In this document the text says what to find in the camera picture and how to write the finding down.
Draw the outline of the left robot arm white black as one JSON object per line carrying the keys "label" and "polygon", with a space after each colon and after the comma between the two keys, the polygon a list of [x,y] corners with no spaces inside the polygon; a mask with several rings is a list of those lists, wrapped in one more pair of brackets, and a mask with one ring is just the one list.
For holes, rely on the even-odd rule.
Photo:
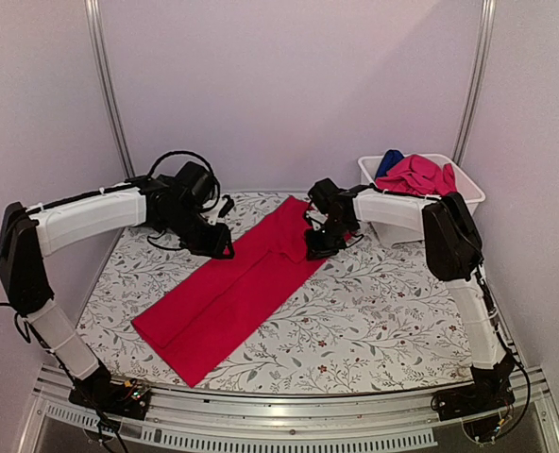
{"label": "left robot arm white black", "polygon": [[0,308],[10,308],[27,343],[37,342],[69,378],[71,403],[108,416],[144,420],[150,388],[138,378],[114,377],[77,331],[80,302],[93,289],[103,253],[100,236],[127,227],[174,234],[173,251],[215,260],[234,256],[229,227],[234,206],[212,165],[191,150],[171,150],[140,176],[29,206],[5,207],[0,226]]}

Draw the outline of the magenta t-shirt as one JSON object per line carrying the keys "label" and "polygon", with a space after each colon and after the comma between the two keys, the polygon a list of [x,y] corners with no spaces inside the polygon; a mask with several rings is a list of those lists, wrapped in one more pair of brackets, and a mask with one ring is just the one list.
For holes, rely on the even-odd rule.
{"label": "magenta t-shirt", "polygon": [[321,266],[308,260],[305,201],[293,196],[132,321],[190,387],[238,348]]}

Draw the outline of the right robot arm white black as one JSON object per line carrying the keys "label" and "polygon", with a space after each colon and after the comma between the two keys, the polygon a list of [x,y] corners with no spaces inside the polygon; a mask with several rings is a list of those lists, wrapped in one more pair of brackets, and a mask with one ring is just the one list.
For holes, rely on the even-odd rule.
{"label": "right robot arm white black", "polygon": [[[308,260],[330,258],[347,249],[347,235],[357,233],[362,222],[387,219],[381,204],[402,196],[374,184],[342,189],[329,178],[317,181],[308,197],[325,219],[306,220]],[[500,334],[497,306],[483,268],[483,241],[466,201],[458,192],[418,195],[415,207],[421,215],[427,267],[456,303],[472,359],[472,383],[437,392],[432,409],[446,421],[511,407],[515,396],[510,376],[523,366]]]}

